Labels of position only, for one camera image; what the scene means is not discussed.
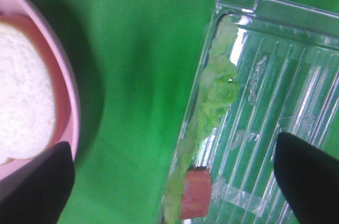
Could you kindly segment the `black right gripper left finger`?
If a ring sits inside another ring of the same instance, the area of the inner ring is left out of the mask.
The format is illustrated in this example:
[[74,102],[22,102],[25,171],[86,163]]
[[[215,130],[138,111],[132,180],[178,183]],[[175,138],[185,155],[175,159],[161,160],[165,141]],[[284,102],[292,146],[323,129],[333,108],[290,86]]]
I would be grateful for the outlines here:
[[74,183],[70,144],[59,142],[1,180],[1,223],[57,223]]

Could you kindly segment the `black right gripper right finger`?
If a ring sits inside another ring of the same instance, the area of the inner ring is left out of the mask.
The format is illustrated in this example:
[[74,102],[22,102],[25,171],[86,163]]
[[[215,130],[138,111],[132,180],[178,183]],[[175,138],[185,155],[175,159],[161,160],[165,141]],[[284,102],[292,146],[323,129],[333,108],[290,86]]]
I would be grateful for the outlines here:
[[338,223],[338,159],[281,132],[274,175],[299,223]]

